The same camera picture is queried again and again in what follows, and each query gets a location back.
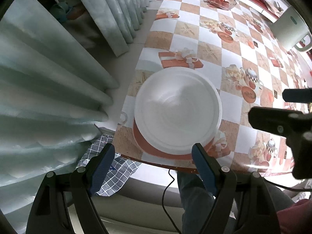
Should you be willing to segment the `checkered patterned tablecloth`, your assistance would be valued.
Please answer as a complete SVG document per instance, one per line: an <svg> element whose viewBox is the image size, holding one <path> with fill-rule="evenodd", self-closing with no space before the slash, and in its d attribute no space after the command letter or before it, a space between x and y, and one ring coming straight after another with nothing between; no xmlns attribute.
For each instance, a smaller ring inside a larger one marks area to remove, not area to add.
<svg viewBox="0 0 312 234"><path fill-rule="evenodd" d="M304 88L298 52L287 51L273 37L264 17L238 2L229 11L204 0L163 0L129 85L115 150L130 159L172 168L193 169L191 160L170 160L143 151L133 136L137 92L153 73L171 66L197 70L220 95L222 120L208 146L211 156L240 172L280 175L294 161L283 137L253 129L254 106L305 112L306 104L286 103L282 92Z"/></svg>

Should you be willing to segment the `teal window curtain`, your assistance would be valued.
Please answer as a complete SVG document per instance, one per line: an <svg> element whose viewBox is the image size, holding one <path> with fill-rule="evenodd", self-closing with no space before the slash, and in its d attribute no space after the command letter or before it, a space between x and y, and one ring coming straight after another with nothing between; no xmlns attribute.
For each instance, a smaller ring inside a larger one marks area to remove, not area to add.
<svg viewBox="0 0 312 234"><path fill-rule="evenodd" d="M1 0L1 212L25 233L46 173L74 170L100 134L117 81L50 13Z"/></svg>

